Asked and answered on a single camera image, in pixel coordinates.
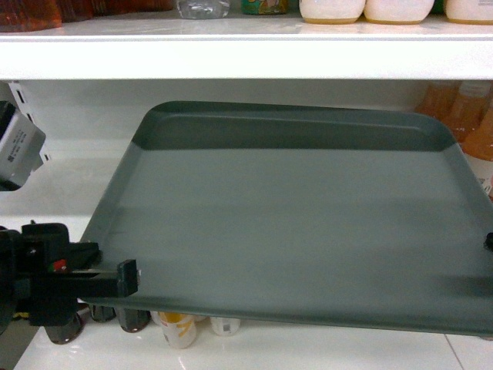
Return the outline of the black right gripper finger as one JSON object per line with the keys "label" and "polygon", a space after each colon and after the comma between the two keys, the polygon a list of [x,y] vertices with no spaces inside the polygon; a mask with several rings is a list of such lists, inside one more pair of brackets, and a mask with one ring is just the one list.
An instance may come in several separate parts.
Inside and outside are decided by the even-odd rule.
{"label": "black right gripper finger", "polygon": [[485,237],[484,248],[488,251],[493,251],[493,233],[490,232]]}

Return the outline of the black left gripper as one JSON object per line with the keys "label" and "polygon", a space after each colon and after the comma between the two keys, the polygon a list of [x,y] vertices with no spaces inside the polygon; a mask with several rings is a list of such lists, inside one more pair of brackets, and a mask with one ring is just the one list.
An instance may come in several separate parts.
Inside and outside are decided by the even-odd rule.
{"label": "black left gripper", "polygon": [[32,326],[65,324],[79,309],[77,298],[64,296],[57,280],[69,277],[78,298],[124,298],[138,291],[136,260],[115,270],[89,270],[102,253],[95,242],[71,243],[61,223],[31,222],[20,231],[1,228],[1,332],[17,314]]}

